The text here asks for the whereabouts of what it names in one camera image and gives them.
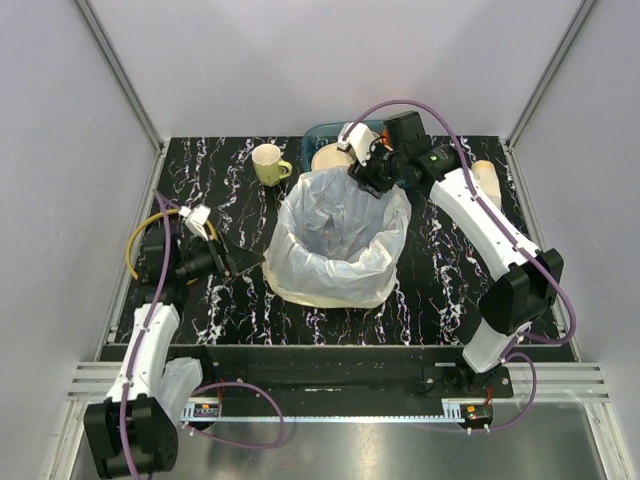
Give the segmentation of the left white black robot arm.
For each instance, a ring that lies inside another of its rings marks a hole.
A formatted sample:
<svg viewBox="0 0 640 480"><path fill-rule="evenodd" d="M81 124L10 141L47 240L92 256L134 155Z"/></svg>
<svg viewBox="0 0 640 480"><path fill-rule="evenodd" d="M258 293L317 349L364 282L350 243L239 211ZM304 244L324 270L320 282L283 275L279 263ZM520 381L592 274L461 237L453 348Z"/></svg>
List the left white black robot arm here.
<svg viewBox="0 0 640 480"><path fill-rule="evenodd" d="M100 478L154 474L174 467L182 411L191 393L206 395L216 382L207 355L168 356L188 283L202 277L226 282L263 261L263 255L224 236L195 237L180 248L173 232L158 228L146 234L129 345L104 400L89 405L83 420Z"/></svg>

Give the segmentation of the roll of cream trash bags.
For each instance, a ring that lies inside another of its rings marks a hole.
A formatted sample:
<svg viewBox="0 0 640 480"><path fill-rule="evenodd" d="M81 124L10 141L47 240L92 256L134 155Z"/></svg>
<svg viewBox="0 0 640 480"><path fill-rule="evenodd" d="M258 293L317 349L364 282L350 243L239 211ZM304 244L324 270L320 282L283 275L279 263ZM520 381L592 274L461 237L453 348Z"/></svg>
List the roll of cream trash bags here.
<svg viewBox="0 0 640 480"><path fill-rule="evenodd" d="M481 190L496 208L501 210L502 197L500 183L493 163L488 160L477 160L472 164L471 170Z"/></svg>

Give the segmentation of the cream translucent trash bag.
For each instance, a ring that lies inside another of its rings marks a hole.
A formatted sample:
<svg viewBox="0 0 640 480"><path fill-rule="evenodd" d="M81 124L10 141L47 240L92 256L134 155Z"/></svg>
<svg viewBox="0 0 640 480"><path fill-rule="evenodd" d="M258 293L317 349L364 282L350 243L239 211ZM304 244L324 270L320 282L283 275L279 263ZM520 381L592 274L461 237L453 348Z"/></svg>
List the cream translucent trash bag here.
<svg viewBox="0 0 640 480"><path fill-rule="evenodd" d="M343 168L304 173L281 203L264 276L291 303L376 308L396 284L411 214L399 187L376 198Z"/></svg>

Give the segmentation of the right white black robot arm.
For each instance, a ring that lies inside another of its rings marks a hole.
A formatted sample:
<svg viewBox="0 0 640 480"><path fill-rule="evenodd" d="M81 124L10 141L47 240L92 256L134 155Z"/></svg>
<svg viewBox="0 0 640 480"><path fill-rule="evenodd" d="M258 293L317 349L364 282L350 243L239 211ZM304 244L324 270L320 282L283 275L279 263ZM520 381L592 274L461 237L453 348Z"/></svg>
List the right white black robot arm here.
<svg viewBox="0 0 640 480"><path fill-rule="evenodd" d="M432 146L416 111L383 124L382 135L361 121L343 126L338 148L355 158L349 175L375 197L397 185L424 191L471 241L492 277L479 302L480 324L444 374L445 385L476 396L555 302L563 258L554 249L541 250L506 219L473 178L457 137L448 146Z"/></svg>

